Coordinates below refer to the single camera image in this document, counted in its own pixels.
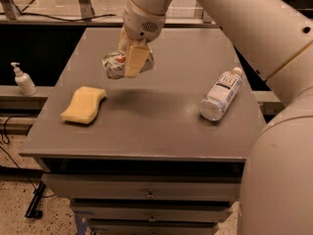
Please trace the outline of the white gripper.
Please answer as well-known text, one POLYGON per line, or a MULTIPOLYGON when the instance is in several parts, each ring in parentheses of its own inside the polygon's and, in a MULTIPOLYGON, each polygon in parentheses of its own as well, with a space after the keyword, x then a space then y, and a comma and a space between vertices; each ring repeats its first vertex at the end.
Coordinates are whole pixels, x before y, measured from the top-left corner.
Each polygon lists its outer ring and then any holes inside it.
POLYGON ((165 20, 166 5, 162 0, 127 0, 117 45, 118 52, 126 55, 126 77, 137 77, 150 56, 147 45, 130 45, 132 40, 154 41, 160 35, 165 20))

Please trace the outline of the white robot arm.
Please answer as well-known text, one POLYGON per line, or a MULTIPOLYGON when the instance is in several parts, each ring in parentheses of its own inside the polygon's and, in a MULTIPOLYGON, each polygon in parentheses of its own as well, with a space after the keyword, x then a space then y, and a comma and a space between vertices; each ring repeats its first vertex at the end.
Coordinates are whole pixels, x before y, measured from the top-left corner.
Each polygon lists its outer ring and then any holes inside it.
MULTIPOLYGON (((242 176, 239 235, 313 235, 312 21, 283 0, 196 0, 282 103, 255 139, 242 176)), ((160 32, 172 0, 126 0, 119 47, 128 67, 160 32)))

